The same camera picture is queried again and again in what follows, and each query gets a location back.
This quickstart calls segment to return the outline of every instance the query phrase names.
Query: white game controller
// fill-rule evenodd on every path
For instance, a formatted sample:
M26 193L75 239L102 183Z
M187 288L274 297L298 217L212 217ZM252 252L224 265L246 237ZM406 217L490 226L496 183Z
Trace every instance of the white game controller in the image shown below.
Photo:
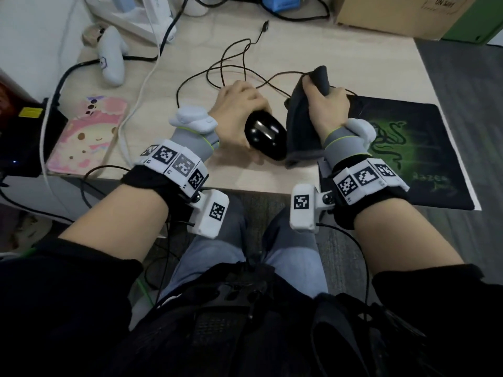
M103 77L110 86L118 87L124 83L124 59L129 46L122 39L115 26L109 26L97 44Z

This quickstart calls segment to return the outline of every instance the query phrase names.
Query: black computer mouse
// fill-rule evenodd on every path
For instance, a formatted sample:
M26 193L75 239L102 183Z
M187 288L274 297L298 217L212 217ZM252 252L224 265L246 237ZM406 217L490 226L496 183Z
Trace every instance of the black computer mouse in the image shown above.
M255 111L244 127L248 142L273 160L286 158L286 129L270 113Z

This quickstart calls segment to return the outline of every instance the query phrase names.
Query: jeans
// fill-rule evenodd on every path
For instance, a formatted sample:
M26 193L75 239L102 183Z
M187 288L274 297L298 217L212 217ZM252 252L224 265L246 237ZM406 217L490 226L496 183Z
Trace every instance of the jeans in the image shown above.
M176 266L170 283L160 297L192 281L218 263L246 260L242 246L246 230L241 201L230 196L227 214L215 239L196 236ZM262 237L262 262L301 293L314 298L328 292L314 234L297 233L290 228L290 208L285 208L271 221Z

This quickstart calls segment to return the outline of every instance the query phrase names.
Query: phone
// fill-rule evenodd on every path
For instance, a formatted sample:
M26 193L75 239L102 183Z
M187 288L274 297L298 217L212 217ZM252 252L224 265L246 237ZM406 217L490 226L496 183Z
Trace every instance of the phone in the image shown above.
M53 173L83 176L102 165L126 113L124 99L88 96L64 128L47 169Z

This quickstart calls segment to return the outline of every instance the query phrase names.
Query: desk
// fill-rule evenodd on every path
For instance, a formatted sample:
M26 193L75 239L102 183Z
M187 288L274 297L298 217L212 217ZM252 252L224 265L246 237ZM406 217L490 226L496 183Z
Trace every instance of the desk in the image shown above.
M148 82L143 103L128 122L125 132L132 158L136 158L155 138L169 138L173 127L168 118L176 112L175 94L179 85L191 75L207 69L220 59L223 50L232 42L257 38L265 20L269 30L260 42L246 54L247 67L265 78L288 70L310 71L326 65L332 85L346 87L357 94L379 98L398 99L439 106L435 91L423 65L413 39L379 32L336 26L333 22L289 23L269 16L257 5L228 2L201 18L182 16L177 25L174 42L166 45L160 64ZM156 48L127 33L131 55L154 56ZM244 48L233 48L235 54ZM96 52L85 48L81 60L93 59ZM240 64L241 59L233 60ZM72 116L72 106L91 94L105 94L127 99L132 106L140 85L153 64L126 62L126 81L119 88L107 87L99 66L75 71L62 92L61 109ZM211 79L220 84L219 71ZM226 83L243 79L239 69L224 69ZM299 76L280 75L273 84L291 93ZM248 74L255 85L261 81ZM273 115L286 121L285 96L264 86L261 93L270 101ZM181 104L199 104L207 109L215 101L217 90L209 85L204 75L189 81L180 92ZM108 164L127 166L116 144L107 160ZM318 184L316 166L286 170L282 164L266 161L256 165L219 150L207 161L210 177L206 187L228 190L249 190L290 194L300 182ZM106 169L99 177L118 179L123 172ZM467 178L469 189L473 191Z

